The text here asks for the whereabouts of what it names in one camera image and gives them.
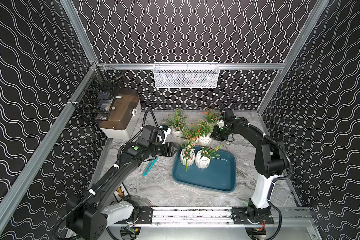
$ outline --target teal tool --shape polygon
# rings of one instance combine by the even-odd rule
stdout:
[[[156,157],[155,160],[149,161],[148,166],[145,168],[145,170],[143,172],[143,177],[145,177],[149,173],[149,170],[151,170],[151,168],[154,166],[157,159],[158,159],[158,157]]]

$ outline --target black wavy-patterned wall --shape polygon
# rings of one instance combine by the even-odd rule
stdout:
[[[214,89],[156,88],[152,71],[126,71],[124,86],[137,89],[143,109],[217,109],[222,101],[234,110],[256,110],[277,70],[221,70]],[[104,72],[110,77],[114,71]]]
[[[48,239],[69,197],[89,187],[105,140],[96,123],[75,112],[0,239]],[[64,238],[66,231],[64,222],[57,235]]]
[[[0,1],[0,202],[89,65],[58,0]]]
[[[360,1],[329,3],[263,118],[322,238],[360,239]]]
[[[279,63],[315,0],[74,0],[102,63]]]

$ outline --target gray marble surface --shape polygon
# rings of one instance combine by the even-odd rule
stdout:
[[[171,112],[155,111],[155,117],[160,124],[162,119]],[[196,122],[203,118],[201,112],[187,112],[188,122]],[[141,126],[144,112],[141,113],[133,135]],[[256,112],[237,111],[235,116],[245,117],[251,124],[262,129]],[[146,125],[154,125],[153,118],[148,114]],[[247,206],[248,199],[254,192],[257,171],[253,160],[256,149],[242,136],[234,135],[235,141],[223,147],[236,158],[236,189],[229,194],[203,190],[176,183],[172,178],[172,167],[175,157],[159,157],[146,177],[142,176],[148,163],[143,163],[124,181],[125,187],[133,199],[143,206]],[[170,142],[182,142],[179,137],[168,138]],[[117,151],[125,140],[114,139],[109,150],[102,175],[116,161]],[[212,146],[220,142],[212,141]],[[293,195],[285,181],[278,181],[273,190],[271,201],[276,206],[296,206]]]

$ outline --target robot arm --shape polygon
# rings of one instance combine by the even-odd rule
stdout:
[[[74,195],[69,198],[66,205],[67,214],[57,224],[65,219],[66,226],[76,232],[78,236],[86,240],[96,240],[110,224],[120,220],[135,221],[139,211],[139,206],[135,202],[132,200],[122,201],[106,207],[106,200],[125,178],[150,156],[153,158],[156,156],[171,157],[177,152],[177,150],[174,151],[172,142],[165,142],[169,133],[170,129],[165,125],[160,127],[144,126],[141,136],[136,142],[127,142],[125,146],[121,147],[118,164],[116,162],[83,195]],[[53,232],[52,239],[56,238],[55,232]]]
[[[272,193],[274,180],[280,178],[283,170],[287,169],[288,162],[283,141],[265,138],[265,134],[257,127],[251,125],[243,117],[236,117],[232,110],[223,109],[219,126],[215,126],[211,137],[218,141],[228,140],[230,134],[239,134],[247,139],[255,148],[254,166],[258,172],[256,188],[248,203],[248,220],[260,222],[270,214],[269,198]]]

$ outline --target teal plastic tray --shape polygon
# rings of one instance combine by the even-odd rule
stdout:
[[[180,152],[177,152],[173,163],[172,177],[180,183],[211,191],[229,193],[236,188],[236,160],[235,157],[227,151],[218,150],[221,156],[211,160],[209,166],[200,169],[196,164],[188,166],[185,172],[185,166],[180,162]]]

